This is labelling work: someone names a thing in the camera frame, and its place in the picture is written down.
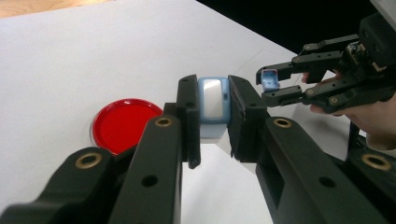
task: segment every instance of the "human hand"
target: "human hand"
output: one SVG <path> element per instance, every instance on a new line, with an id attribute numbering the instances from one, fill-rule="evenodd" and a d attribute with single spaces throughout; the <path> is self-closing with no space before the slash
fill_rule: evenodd
<path id="1" fill-rule="evenodd" d="M 341 78 L 339 72 L 335 77 L 323 80 L 317 86 Z M 304 73 L 302 82 L 305 83 L 309 74 Z M 322 108 L 311 105 L 314 113 L 325 114 Z M 376 102 L 371 105 L 360 105 L 339 110 L 332 115 L 347 116 L 361 130 L 367 133 L 366 140 L 369 147 L 377 150 L 392 150 L 396 148 L 396 96 L 386 102 Z"/>

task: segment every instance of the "red petri dish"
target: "red petri dish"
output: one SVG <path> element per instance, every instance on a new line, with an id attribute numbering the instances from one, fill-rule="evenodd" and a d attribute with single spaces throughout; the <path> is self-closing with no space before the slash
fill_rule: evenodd
<path id="1" fill-rule="evenodd" d="M 135 146 L 147 122 L 163 111 L 141 99 L 122 99 L 105 106 L 93 119 L 92 138 L 95 144 L 114 155 Z"/>

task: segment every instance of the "white table surface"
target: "white table surface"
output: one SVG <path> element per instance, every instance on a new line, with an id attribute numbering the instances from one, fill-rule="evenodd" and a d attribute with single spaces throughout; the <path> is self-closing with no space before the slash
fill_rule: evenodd
<path id="1" fill-rule="evenodd" d="M 176 100 L 177 82 L 184 76 L 236 75 L 254 83 L 259 68 L 295 56 L 187 0 L 117 0 L 5 18 L 0 39 L 0 212 L 35 199 L 67 156 L 92 145 L 90 124 L 103 106 L 141 98 L 163 107 Z M 295 75 L 282 85 L 299 80 Z M 291 105 L 270 113 L 300 121 L 323 150 L 342 158 L 347 121 L 307 110 Z M 226 152 L 227 140 L 224 136 L 218 143 Z M 247 170 L 214 145 L 203 145 L 203 164 L 201 171 L 184 174 L 182 223 L 271 222 L 252 166 L 245 165 Z M 235 181 L 219 178 L 227 176 L 221 167 L 237 170 L 239 194 L 249 192 L 247 197 L 227 191 Z M 208 186 L 206 180 L 215 177 Z M 225 204 L 231 211 L 223 210 Z M 191 212 L 192 206 L 202 213 Z M 250 222 L 238 219 L 244 211 L 255 211 Z"/>

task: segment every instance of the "petri dish lid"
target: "petri dish lid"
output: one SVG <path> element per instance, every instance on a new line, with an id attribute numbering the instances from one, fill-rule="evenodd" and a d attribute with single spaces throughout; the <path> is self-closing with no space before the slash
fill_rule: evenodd
<path id="1" fill-rule="evenodd" d="M 147 122 L 163 111 L 141 99 L 122 99 L 105 106 L 92 122 L 94 143 L 118 155 L 135 146 Z"/>

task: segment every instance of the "red disc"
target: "red disc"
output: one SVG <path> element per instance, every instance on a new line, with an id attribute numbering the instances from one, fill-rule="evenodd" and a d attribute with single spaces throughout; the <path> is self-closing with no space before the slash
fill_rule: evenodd
<path id="1" fill-rule="evenodd" d="M 140 99 L 122 99 L 105 106 L 92 124 L 93 140 L 99 147 L 117 155 L 135 146 L 147 122 L 163 111 L 155 104 Z"/>

